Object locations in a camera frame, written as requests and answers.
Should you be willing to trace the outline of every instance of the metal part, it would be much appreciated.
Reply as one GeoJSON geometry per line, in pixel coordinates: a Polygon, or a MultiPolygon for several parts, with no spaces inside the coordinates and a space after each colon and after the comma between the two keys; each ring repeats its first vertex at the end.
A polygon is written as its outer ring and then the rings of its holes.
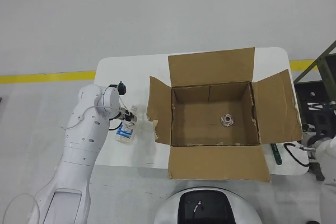
{"type": "Polygon", "coordinates": [[[230,114],[225,114],[220,118],[220,122],[222,123],[222,125],[229,127],[234,124],[234,118],[230,114]]]}
{"type": "Polygon", "coordinates": [[[127,91],[126,86],[123,84],[122,81],[120,81],[118,85],[112,84],[112,85],[109,85],[108,87],[116,88],[120,96],[123,96],[127,91]]]}

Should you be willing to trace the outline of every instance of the plastic bottle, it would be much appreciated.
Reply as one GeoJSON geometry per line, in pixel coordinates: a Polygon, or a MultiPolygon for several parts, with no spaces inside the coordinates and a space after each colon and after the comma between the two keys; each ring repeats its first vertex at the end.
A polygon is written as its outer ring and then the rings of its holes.
{"type": "MultiPolygon", "coordinates": [[[[137,107],[132,106],[130,108],[130,112],[137,117],[137,107]]],[[[136,128],[137,121],[131,120],[131,121],[122,121],[122,124],[117,129],[116,132],[116,141],[121,143],[129,143],[134,138],[134,129],[136,128]]]]}

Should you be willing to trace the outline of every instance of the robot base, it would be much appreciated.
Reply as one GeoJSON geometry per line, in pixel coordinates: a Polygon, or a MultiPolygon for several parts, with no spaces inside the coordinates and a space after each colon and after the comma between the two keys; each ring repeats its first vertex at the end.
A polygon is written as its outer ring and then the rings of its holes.
{"type": "Polygon", "coordinates": [[[191,188],[168,198],[154,224],[262,224],[256,210],[242,197],[220,188],[191,188]]]}

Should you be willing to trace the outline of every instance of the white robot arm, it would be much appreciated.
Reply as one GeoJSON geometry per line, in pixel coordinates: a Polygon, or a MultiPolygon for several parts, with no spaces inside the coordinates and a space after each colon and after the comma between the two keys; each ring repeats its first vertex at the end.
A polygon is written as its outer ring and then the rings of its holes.
{"type": "Polygon", "coordinates": [[[52,181],[35,197],[39,212],[33,211],[30,222],[39,224],[87,222],[90,210],[89,182],[97,156],[110,127],[110,120],[137,118],[121,108],[119,92],[125,86],[88,85],[78,95],[65,133],[64,152],[52,181]]]}
{"type": "Polygon", "coordinates": [[[320,196],[321,222],[336,224],[336,139],[317,144],[315,156],[325,177],[320,196]]]}

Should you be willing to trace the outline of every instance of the box flap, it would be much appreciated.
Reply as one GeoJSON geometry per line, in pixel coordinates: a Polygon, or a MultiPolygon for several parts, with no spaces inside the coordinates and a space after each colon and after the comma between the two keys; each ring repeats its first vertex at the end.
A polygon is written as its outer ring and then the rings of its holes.
{"type": "Polygon", "coordinates": [[[254,101],[252,96],[252,88],[250,87],[250,85],[246,87],[244,94],[241,98],[241,102],[247,143],[259,144],[258,128],[253,112],[254,101]]]}
{"type": "Polygon", "coordinates": [[[254,48],[168,56],[172,87],[253,79],[254,48]]]}
{"type": "Polygon", "coordinates": [[[270,181],[261,146],[171,147],[170,179],[270,181]]]}
{"type": "Polygon", "coordinates": [[[170,144],[171,132],[171,87],[150,76],[150,98],[147,107],[147,119],[158,121],[155,127],[156,142],[170,144]]]}
{"type": "Polygon", "coordinates": [[[260,142],[302,139],[302,130],[288,70],[253,83],[260,142]]]}

